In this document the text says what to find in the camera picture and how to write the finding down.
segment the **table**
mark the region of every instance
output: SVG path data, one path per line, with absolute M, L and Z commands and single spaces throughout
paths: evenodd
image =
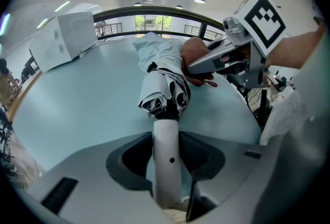
M 13 128 L 45 170 L 80 149 L 153 130 L 155 119 L 138 108 L 144 72 L 131 40 L 104 42 L 43 73 L 25 96 Z M 217 88 L 190 86 L 180 130 L 257 144 L 261 130 L 245 102 L 221 75 L 214 81 Z
M 277 80 L 273 77 L 273 76 L 270 76 L 270 75 L 268 75 L 267 73 L 265 73 L 265 76 L 266 76 L 266 78 L 268 78 L 274 85 L 277 85 L 278 84 L 278 82 L 277 82 Z

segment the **white box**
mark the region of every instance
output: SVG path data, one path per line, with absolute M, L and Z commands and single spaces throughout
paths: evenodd
M 69 62 L 97 43 L 92 12 L 77 12 L 51 19 L 30 44 L 40 70 Z

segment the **tree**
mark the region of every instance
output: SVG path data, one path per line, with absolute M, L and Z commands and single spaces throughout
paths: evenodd
M 155 25 L 159 25 L 163 22 L 163 16 L 162 15 L 157 15 Z
M 163 29 L 165 28 L 171 30 L 171 25 L 172 25 L 172 17 L 171 16 L 167 18 L 164 17 Z
M 135 27 L 139 28 L 142 24 L 144 24 L 144 16 L 135 15 Z

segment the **white umbrella handle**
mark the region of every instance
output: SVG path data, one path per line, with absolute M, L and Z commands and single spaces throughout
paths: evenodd
M 172 119 L 154 122 L 154 199 L 162 208 L 182 202 L 178 123 Z

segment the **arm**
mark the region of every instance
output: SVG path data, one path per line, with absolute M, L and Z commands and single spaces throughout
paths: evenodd
M 180 55 L 182 57 L 182 71 L 185 75 L 185 78 L 188 82 L 194 84 L 197 87 L 202 86 L 205 83 L 205 79 L 213 80 L 212 73 L 200 74 L 200 75 L 191 75 L 187 72 L 187 66 L 197 58 L 202 57 L 210 53 L 210 50 L 207 49 L 205 43 L 202 39 L 198 37 L 192 37 L 186 42 L 184 42 Z
M 20 91 L 21 90 L 21 88 L 17 85 L 17 83 L 16 83 L 16 81 L 15 81 L 15 79 L 14 79 L 14 77 L 9 73 L 9 74 L 7 74 L 7 79 L 14 85 L 14 87 L 17 89 L 17 91 Z
M 315 32 L 282 39 L 269 53 L 267 67 L 278 65 L 300 69 L 318 45 L 324 32 L 325 24 L 321 23 Z

